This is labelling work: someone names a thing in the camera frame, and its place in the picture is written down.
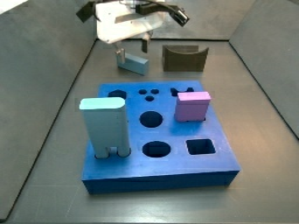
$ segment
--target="blue base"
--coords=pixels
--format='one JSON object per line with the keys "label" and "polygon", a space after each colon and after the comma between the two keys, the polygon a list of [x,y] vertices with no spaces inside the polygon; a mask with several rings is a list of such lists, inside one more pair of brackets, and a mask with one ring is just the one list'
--hole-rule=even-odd
{"label": "blue base", "polygon": [[[99,97],[108,97],[111,92],[119,93],[116,90],[126,92],[131,155],[126,158],[111,155],[107,159],[95,159],[88,143],[82,177],[88,193],[227,186],[238,175],[239,163],[211,106],[204,122],[176,122],[176,97],[171,88],[203,91],[198,81],[102,85]],[[163,116],[163,123],[156,128],[147,128],[140,123],[140,115],[147,111]],[[154,115],[142,121],[148,126],[156,123]],[[143,151],[144,145],[154,141],[167,143],[171,146],[170,153],[163,145],[151,146]]]}

